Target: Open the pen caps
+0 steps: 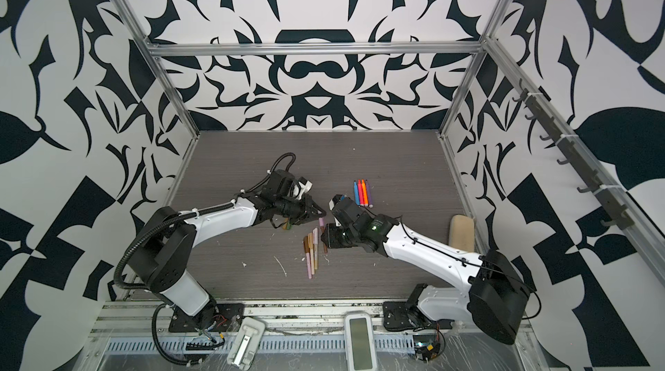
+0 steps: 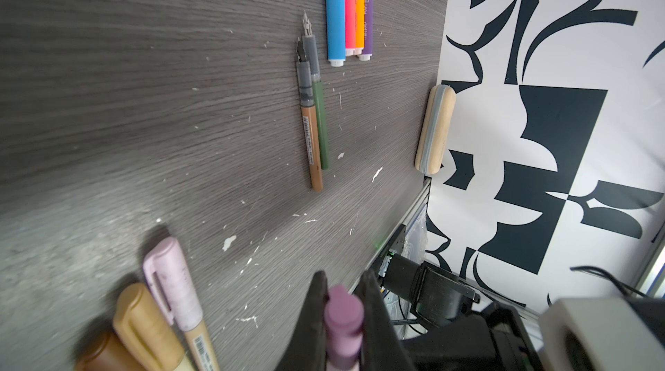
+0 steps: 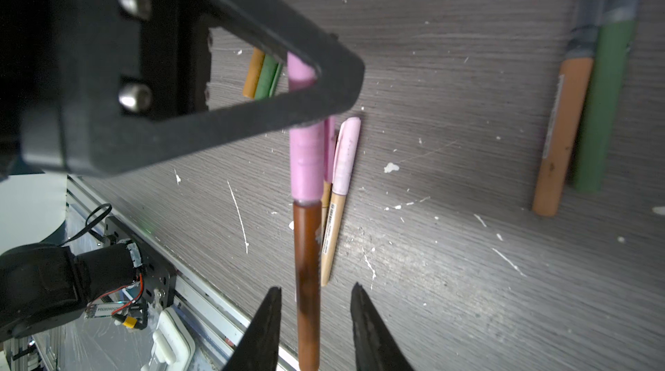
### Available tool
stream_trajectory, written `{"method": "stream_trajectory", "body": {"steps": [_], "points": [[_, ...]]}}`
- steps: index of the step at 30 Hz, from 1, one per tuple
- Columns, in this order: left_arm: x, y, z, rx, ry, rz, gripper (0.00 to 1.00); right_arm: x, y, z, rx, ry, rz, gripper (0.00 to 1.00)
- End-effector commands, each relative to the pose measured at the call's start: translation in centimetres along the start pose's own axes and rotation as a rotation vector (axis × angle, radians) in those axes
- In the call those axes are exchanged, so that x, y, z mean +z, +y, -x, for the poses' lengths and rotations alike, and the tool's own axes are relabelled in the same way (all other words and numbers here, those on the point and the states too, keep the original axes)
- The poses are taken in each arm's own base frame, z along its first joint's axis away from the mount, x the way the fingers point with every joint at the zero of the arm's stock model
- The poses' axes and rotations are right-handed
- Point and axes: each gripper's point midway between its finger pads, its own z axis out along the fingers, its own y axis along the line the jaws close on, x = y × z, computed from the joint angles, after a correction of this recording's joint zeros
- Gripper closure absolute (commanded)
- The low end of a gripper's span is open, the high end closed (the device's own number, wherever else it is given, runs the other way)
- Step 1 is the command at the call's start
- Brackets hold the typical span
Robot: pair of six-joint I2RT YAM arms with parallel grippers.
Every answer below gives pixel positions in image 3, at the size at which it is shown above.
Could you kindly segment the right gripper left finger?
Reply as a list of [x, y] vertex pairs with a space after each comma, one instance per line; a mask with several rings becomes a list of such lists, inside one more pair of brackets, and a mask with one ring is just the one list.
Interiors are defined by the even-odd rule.
[[275, 371], [281, 322], [282, 289], [271, 287], [223, 371]]

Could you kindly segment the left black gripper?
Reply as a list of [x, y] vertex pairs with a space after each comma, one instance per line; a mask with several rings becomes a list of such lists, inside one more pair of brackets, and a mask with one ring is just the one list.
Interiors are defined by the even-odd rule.
[[156, 161], [156, 0], [1, 0], [1, 175]]

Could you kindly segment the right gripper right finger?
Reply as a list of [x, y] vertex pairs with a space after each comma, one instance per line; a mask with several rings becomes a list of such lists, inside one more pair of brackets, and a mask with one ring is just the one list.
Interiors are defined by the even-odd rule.
[[350, 312], [358, 370], [414, 370], [359, 283], [352, 289]]

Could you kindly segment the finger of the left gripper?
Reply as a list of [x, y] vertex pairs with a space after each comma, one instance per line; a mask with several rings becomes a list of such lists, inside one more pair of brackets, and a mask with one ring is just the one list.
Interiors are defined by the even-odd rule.
[[[351, 109], [365, 66], [283, 0], [56, 0], [57, 167], [117, 175]], [[311, 88], [198, 111], [221, 27], [315, 72]]]

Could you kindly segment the brown pen cap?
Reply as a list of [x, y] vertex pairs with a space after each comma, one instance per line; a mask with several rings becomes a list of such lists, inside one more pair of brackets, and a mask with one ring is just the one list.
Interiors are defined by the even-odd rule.
[[261, 76], [261, 70], [263, 69], [264, 59], [265, 53], [258, 48], [254, 48], [242, 89], [242, 95], [244, 97], [250, 99], [255, 97], [258, 81]]

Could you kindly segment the green pen cap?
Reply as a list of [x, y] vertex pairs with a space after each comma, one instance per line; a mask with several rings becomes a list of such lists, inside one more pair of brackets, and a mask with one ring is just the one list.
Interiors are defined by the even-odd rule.
[[263, 60], [257, 81], [254, 99], [256, 101], [273, 97], [282, 74], [282, 63], [270, 55]]

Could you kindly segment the light pink marker pen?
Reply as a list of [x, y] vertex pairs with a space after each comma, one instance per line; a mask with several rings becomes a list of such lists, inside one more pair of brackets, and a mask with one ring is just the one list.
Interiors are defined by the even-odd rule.
[[321, 252], [321, 286], [329, 283], [342, 216], [353, 174], [362, 121], [354, 116], [341, 124], [334, 155], [334, 176]]

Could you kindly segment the brown marker pen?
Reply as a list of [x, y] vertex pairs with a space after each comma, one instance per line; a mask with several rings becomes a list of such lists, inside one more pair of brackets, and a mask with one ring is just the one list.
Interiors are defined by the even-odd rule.
[[595, 62], [604, 1], [579, 0], [573, 16], [533, 196], [532, 211], [542, 217], [552, 217], [559, 209]]

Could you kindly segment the green marker pen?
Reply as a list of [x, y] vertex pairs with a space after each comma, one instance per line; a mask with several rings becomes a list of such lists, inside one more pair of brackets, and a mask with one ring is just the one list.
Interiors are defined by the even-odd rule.
[[597, 50], [578, 130], [571, 183], [580, 193], [596, 193], [604, 179], [640, 0], [605, 0]]

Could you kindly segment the gold tan marker pen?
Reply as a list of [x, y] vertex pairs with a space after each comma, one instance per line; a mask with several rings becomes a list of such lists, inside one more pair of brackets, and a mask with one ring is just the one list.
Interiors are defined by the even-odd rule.
[[324, 124], [324, 190], [322, 196], [322, 209], [321, 209], [321, 228], [322, 232], [325, 231], [327, 223], [328, 208], [330, 205], [330, 195], [332, 190], [332, 183], [334, 177], [334, 154], [336, 149], [337, 135], [336, 135], [335, 116], [329, 116]]

